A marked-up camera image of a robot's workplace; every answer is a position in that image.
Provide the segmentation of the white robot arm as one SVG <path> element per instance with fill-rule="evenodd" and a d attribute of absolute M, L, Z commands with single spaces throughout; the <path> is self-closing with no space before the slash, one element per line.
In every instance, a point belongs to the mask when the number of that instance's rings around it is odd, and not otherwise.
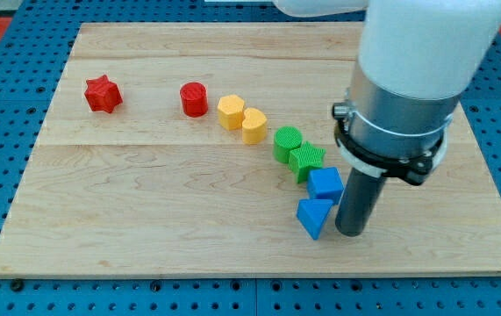
<path fill-rule="evenodd" d="M 273 0 L 293 17 L 365 10 L 350 89 L 350 136 L 388 158 L 442 137 L 501 26 L 501 0 Z"/>

